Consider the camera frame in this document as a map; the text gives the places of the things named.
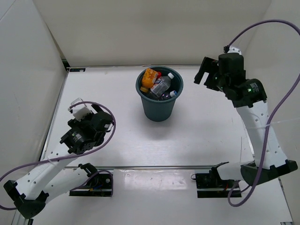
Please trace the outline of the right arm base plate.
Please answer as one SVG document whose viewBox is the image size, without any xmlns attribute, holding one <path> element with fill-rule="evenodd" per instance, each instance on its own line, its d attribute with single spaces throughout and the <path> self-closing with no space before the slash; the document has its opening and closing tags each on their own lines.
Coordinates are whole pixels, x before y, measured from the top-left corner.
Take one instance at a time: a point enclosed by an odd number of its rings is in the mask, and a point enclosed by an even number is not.
<svg viewBox="0 0 300 225">
<path fill-rule="evenodd" d="M 217 168 L 228 162 L 220 163 L 209 169 L 206 173 L 194 173 L 191 180 L 196 182 L 197 198 L 227 198 L 232 190 L 231 197 L 241 197 L 239 186 L 233 188 L 234 180 L 222 180 L 217 172 Z"/>
</svg>

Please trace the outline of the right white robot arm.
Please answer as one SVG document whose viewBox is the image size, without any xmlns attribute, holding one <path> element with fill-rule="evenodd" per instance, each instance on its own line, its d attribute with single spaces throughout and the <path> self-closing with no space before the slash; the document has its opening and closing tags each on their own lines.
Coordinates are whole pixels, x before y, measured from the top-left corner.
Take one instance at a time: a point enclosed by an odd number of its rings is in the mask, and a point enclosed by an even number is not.
<svg viewBox="0 0 300 225">
<path fill-rule="evenodd" d="M 252 186 L 256 175 L 262 184 L 298 169 L 296 161 L 289 160 L 282 151 L 275 131 L 268 125 L 267 95 L 258 79 L 247 79 L 244 58 L 238 53 L 225 53 L 218 60 L 204 57 L 194 82 L 199 84 L 204 73 L 204 85 L 221 91 L 232 101 L 241 117 L 254 151 L 254 160 L 245 163 L 220 163 L 210 170 L 210 181 L 222 187 L 227 180 L 244 180 Z"/>
</svg>

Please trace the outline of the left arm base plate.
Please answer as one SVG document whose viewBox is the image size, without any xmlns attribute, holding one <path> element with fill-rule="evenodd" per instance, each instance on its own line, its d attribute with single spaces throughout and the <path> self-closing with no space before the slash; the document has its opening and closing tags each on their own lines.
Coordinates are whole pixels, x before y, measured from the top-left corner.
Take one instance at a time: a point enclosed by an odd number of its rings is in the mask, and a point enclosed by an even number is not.
<svg viewBox="0 0 300 225">
<path fill-rule="evenodd" d="M 84 186 L 69 191 L 69 196 L 76 197 L 112 197 L 113 174 L 108 170 L 100 170 L 95 177 Z"/>
</svg>

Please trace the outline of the tall white label water bottle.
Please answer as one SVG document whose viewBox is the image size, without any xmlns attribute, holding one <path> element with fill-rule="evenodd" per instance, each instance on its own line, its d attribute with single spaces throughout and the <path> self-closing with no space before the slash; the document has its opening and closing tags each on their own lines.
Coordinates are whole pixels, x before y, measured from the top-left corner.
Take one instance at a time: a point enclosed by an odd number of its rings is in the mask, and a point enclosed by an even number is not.
<svg viewBox="0 0 300 225">
<path fill-rule="evenodd" d="M 172 73 L 169 73 L 167 76 L 161 76 L 154 82 L 153 86 L 150 89 L 151 92 L 157 97 L 160 97 L 165 91 L 170 88 L 173 78 L 174 75 Z"/>
</svg>

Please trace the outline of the clear unlabelled plastic bottle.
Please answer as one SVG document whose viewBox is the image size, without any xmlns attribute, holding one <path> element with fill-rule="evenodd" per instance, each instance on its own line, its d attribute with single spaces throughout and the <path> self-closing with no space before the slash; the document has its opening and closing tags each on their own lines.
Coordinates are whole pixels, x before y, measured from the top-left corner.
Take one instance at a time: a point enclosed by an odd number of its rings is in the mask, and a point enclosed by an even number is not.
<svg viewBox="0 0 300 225">
<path fill-rule="evenodd" d="M 175 96 L 177 96 L 177 92 L 175 90 L 170 92 L 166 91 L 161 95 L 161 100 L 169 100 Z"/>
</svg>

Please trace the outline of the orange juice bottle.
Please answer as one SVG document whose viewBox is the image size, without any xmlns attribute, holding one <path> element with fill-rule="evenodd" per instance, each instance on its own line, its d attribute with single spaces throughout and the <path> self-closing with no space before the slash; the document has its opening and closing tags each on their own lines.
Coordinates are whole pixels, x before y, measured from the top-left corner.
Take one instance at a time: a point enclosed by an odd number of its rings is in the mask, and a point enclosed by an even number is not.
<svg viewBox="0 0 300 225">
<path fill-rule="evenodd" d="M 154 85 L 157 77 L 158 77 L 157 71 L 151 68 L 147 68 L 142 77 L 142 85 L 140 87 L 140 91 L 147 93 L 149 89 Z"/>
</svg>

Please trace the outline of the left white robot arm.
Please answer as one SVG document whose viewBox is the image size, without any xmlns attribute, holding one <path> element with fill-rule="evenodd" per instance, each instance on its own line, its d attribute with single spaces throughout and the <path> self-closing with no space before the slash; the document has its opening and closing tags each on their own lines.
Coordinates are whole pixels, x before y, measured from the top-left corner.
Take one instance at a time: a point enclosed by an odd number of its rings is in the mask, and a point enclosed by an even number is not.
<svg viewBox="0 0 300 225">
<path fill-rule="evenodd" d="M 70 129 L 61 137 L 59 144 L 47 159 L 28 164 L 33 169 L 18 180 L 9 180 L 4 189 L 12 199 L 15 210 L 25 219 L 38 215 L 54 198 L 81 187 L 102 186 L 100 172 L 90 163 L 80 164 L 65 178 L 57 175 L 78 157 L 92 154 L 109 140 L 107 133 L 114 134 L 116 120 L 105 106 L 88 101 L 76 101 L 68 108 L 73 119 L 68 121 Z"/>
</svg>

